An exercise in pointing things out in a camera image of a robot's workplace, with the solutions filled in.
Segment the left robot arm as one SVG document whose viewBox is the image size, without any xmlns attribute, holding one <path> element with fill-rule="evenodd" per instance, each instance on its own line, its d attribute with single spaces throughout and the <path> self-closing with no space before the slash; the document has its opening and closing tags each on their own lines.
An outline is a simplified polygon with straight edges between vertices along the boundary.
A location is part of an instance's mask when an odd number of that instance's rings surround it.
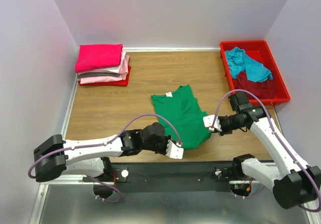
<svg viewBox="0 0 321 224">
<path fill-rule="evenodd" d="M 106 181 L 111 176 L 107 158 L 134 156 L 143 150 L 180 158 L 180 154 L 174 153 L 180 150 L 176 144 L 159 123 L 101 139 L 75 141 L 64 140 L 60 134 L 52 135 L 33 151 L 34 163 L 28 176 L 39 183 L 62 175 L 85 175 Z"/>
</svg>

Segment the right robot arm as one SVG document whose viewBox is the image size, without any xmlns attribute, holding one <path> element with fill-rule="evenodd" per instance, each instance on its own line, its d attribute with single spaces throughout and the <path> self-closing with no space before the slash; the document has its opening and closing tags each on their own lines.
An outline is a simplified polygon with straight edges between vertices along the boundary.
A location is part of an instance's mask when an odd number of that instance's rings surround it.
<svg viewBox="0 0 321 224">
<path fill-rule="evenodd" d="M 277 128 L 262 101 L 258 106 L 249 102 L 249 91 L 235 89 L 224 97 L 229 99 L 236 114 L 215 116 L 213 123 L 220 135 L 246 127 L 264 145 L 272 157 L 276 168 L 272 169 L 251 154 L 235 157 L 232 161 L 231 175 L 238 180 L 247 176 L 259 181 L 272 191 L 277 203 L 284 209 L 303 207 L 307 202 L 320 200 L 320 168 L 311 167 L 291 147 Z"/>
</svg>

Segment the green t-shirt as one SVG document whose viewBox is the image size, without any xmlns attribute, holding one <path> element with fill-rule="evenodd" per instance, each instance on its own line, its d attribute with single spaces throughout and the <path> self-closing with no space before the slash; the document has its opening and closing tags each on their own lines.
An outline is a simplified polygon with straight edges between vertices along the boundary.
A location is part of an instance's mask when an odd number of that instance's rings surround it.
<svg viewBox="0 0 321 224">
<path fill-rule="evenodd" d="M 172 136 L 173 140 L 177 141 L 176 132 L 173 130 L 175 128 L 185 150 L 196 149 L 210 138 L 211 134 L 203 122 L 203 117 L 208 114 L 201 110 L 189 85 L 179 86 L 176 91 L 164 95 L 154 94 L 151 96 L 151 101 L 155 113 L 172 124 L 170 126 L 163 119 L 158 119 L 164 126 L 166 135 Z"/>
</svg>

